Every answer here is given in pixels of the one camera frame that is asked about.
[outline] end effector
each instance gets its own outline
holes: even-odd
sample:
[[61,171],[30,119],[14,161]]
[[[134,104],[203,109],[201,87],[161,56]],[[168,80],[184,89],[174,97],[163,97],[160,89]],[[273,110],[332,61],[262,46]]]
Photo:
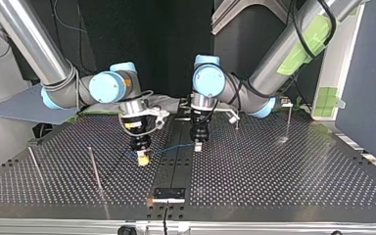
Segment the end effector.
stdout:
[[[89,94],[86,96],[94,100],[91,104],[96,102],[118,104],[120,126],[131,136],[130,148],[137,153],[139,164],[147,165],[150,161],[152,143],[150,134],[164,127],[165,118],[169,116],[169,112],[159,107],[149,107],[148,98],[153,95],[153,91],[141,92],[137,70],[133,63],[112,65],[109,71],[84,78],[79,82],[79,85],[83,87],[78,95],[87,91]],[[71,96],[71,93],[75,92],[68,90],[64,93]],[[49,108],[61,108],[55,102],[56,99],[52,93],[44,90],[44,95],[44,103]],[[147,130],[148,116],[156,117],[155,127],[151,130]]]

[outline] metal rod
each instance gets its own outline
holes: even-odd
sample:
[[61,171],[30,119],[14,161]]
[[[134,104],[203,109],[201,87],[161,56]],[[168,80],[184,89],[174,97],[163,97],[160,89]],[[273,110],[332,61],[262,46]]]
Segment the metal rod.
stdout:
[[102,182],[100,181],[100,177],[99,177],[99,170],[97,169],[96,160],[94,158],[93,149],[91,147],[88,147],[88,154],[90,155],[91,163],[93,164],[93,170],[94,170],[94,175],[96,176],[97,185],[99,186],[100,190],[103,190]]
[[0,23],[45,85],[72,73],[45,26],[25,0],[0,0]]
[[237,121],[236,121],[236,130],[238,130],[238,129],[240,129],[240,120],[238,119]]
[[39,167],[38,162],[36,161],[35,155],[34,155],[34,153],[32,151],[32,148],[28,147],[28,150],[29,150],[29,153],[30,153],[30,155],[32,157],[33,164],[35,165],[35,167]]

